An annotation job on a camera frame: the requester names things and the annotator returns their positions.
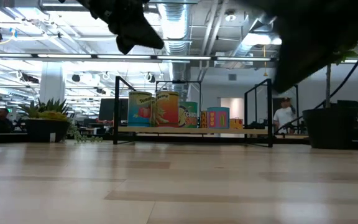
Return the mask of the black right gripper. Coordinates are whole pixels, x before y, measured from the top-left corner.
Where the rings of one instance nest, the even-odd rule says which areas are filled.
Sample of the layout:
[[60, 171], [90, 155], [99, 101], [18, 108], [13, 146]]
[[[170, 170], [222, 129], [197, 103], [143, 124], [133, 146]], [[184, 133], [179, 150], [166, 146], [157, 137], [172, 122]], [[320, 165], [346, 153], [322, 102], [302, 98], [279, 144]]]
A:
[[344, 58], [358, 43], [358, 16], [309, 17], [281, 31], [273, 89], [284, 92]]

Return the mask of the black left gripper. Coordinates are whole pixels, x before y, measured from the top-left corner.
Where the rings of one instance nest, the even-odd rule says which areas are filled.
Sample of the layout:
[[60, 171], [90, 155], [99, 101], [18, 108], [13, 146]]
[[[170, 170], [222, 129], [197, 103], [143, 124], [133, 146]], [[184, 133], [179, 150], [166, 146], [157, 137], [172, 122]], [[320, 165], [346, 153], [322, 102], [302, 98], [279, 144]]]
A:
[[116, 34], [119, 51], [127, 55], [140, 43], [137, 28], [145, 28], [143, 0], [76, 0], [89, 10], [91, 17], [101, 19], [108, 25], [108, 29]]

